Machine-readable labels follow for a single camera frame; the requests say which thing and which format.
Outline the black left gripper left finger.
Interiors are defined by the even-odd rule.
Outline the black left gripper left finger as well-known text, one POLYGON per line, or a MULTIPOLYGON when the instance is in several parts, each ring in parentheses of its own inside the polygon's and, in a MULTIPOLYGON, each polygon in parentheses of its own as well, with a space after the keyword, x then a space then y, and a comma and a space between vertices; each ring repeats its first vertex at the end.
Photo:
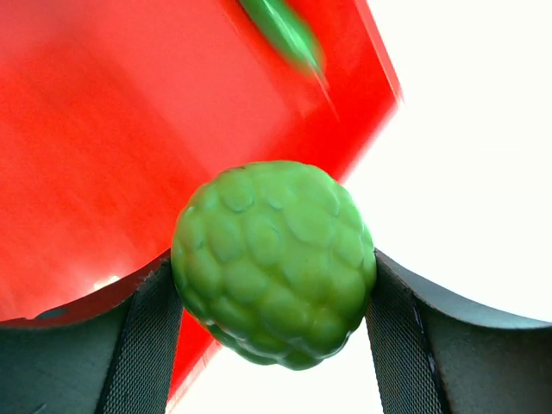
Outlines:
POLYGON ((163 413, 182 305, 155 264, 33 319, 1 323, 3 413, 163 413))

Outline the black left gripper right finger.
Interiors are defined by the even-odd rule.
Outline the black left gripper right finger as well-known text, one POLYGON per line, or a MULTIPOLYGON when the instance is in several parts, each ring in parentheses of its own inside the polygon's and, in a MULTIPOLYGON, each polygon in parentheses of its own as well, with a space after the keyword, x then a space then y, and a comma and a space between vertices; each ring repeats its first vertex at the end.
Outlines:
POLYGON ((474 302, 376 254, 366 322, 385 413, 549 414, 551 324, 474 302))

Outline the green round lime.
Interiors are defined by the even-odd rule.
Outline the green round lime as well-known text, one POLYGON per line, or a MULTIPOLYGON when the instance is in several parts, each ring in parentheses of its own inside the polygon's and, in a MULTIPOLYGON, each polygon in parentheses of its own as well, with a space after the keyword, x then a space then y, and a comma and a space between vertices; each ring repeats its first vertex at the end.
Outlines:
POLYGON ((171 265, 184 307, 218 342, 294 371, 340 352, 377 273, 348 191, 316 166, 283 160, 201 185, 179 215, 171 265))

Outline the green chili pepper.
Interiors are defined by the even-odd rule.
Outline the green chili pepper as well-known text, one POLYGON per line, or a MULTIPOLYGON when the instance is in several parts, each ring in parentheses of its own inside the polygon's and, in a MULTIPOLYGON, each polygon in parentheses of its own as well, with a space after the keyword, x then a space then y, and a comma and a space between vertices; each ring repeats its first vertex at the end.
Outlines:
POLYGON ((239 4, 263 37, 290 66, 317 81, 329 108, 339 118, 329 96, 323 49, 307 21, 287 1, 240 0, 239 4))

